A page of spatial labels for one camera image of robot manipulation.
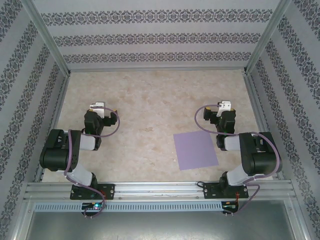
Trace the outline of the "left controller board green light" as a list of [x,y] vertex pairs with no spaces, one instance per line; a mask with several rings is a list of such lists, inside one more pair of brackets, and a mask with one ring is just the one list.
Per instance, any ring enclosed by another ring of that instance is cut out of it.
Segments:
[[106,207],[105,202],[84,202],[81,205],[82,212],[96,213]]

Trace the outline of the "aluminium mounting rail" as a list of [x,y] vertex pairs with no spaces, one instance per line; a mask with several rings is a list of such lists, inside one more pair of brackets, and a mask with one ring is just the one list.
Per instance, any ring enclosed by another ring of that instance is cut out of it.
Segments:
[[[254,200],[296,199],[297,195],[290,180],[257,180],[260,190]],[[68,182],[28,183],[24,201],[66,202],[70,200],[72,184]],[[178,182],[116,182],[114,201],[194,201],[203,200],[204,191],[195,181]]]

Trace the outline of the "grey metal sheet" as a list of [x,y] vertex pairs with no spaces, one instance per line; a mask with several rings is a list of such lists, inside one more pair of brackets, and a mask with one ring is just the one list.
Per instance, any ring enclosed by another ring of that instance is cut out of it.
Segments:
[[219,212],[35,212],[14,240],[302,240],[282,210],[251,217]]

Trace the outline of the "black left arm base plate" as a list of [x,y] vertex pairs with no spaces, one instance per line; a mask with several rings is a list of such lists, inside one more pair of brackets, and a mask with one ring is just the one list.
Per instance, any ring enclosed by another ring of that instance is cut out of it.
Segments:
[[[114,194],[115,194],[114,184],[98,183],[96,190],[102,193],[106,200],[114,199]],[[85,187],[72,185],[70,199],[71,200],[102,200],[102,197],[100,194],[96,193],[95,191],[89,190]]]

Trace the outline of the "aluminium frame post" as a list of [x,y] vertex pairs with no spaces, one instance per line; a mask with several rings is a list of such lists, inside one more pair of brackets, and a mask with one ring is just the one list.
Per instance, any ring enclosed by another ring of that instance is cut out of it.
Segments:
[[70,75],[70,70],[67,66],[66,61],[63,58],[54,38],[50,34],[41,14],[37,10],[37,7],[33,0],[20,0],[22,6],[25,8],[28,16],[35,25],[38,33],[42,37],[44,43],[47,45],[50,53],[52,54],[55,62],[58,64],[59,69],[62,71],[64,76]]
[[275,8],[264,32],[262,33],[256,47],[254,48],[247,65],[244,68],[243,74],[249,75],[256,63],[259,60],[259,57],[263,53],[267,43],[269,42],[270,38],[272,37],[277,25],[279,24],[281,18],[287,11],[289,5],[291,4],[292,0],[279,0],[277,7]]

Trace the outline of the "purple paper sheet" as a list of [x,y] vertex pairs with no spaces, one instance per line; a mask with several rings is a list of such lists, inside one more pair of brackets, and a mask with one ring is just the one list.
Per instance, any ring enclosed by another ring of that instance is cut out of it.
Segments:
[[179,169],[181,171],[218,166],[212,137],[205,131],[173,135]]

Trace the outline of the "aluminium lower frame bar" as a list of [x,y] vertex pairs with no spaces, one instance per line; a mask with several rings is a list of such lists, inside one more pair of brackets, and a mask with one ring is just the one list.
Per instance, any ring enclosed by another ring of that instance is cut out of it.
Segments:
[[295,240],[310,240],[310,234],[298,200],[288,198],[284,201],[285,209]]
[[34,213],[34,203],[23,201],[9,240],[26,240]]

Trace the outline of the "aluminium side rail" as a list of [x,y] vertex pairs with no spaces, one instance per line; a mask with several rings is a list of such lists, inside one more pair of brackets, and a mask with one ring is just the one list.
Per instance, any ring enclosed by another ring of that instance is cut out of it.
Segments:
[[[65,95],[67,92],[70,77],[71,77],[71,73],[69,73],[69,75],[64,78],[63,85],[61,86],[61,88],[59,90],[58,99],[56,100],[56,103],[55,103],[54,115],[51,118],[51,123],[50,123],[48,130],[47,130],[47,136],[46,136],[45,140],[47,140],[50,131],[52,129],[55,129],[57,127],[58,122],[59,122],[59,118],[60,118],[61,110],[62,110],[62,107],[64,104],[64,99],[65,99]],[[34,178],[32,181],[36,182],[36,183],[41,182],[43,179],[43,174],[44,174],[44,169],[41,167],[40,163],[38,163],[37,168],[36,168],[36,172],[35,172],[35,175],[34,175]]]
[[261,107],[252,78],[245,71],[243,71],[242,75],[243,75],[243,80],[247,89],[248,97],[252,106],[252,111],[255,117],[258,130],[260,132],[268,132],[270,129],[264,117],[263,109]]

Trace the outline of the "right controller board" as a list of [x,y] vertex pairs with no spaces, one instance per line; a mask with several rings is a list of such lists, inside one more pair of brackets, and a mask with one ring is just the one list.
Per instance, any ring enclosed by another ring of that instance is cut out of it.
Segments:
[[238,201],[222,201],[221,204],[223,211],[227,214],[236,213],[239,209]]

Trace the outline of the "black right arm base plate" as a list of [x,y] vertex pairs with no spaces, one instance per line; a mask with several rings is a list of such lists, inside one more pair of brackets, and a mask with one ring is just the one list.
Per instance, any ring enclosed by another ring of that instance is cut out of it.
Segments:
[[208,182],[203,185],[205,199],[248,199],[248,189],[243,186],[222,186],[217,182]]

